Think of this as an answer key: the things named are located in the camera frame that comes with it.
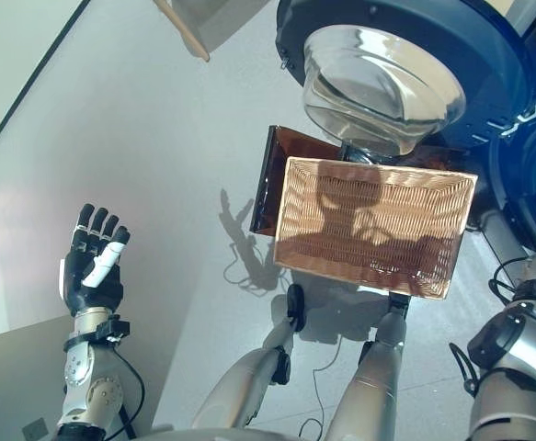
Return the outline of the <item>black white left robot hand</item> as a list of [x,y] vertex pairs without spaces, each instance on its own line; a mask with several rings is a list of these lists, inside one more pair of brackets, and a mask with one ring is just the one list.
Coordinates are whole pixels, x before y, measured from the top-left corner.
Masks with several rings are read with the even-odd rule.
[[123,299],[120,256],[131,234],[119,221],[90,203],[79,211],[58,280],[60,297],[72,316],[88,308],[115,311]]

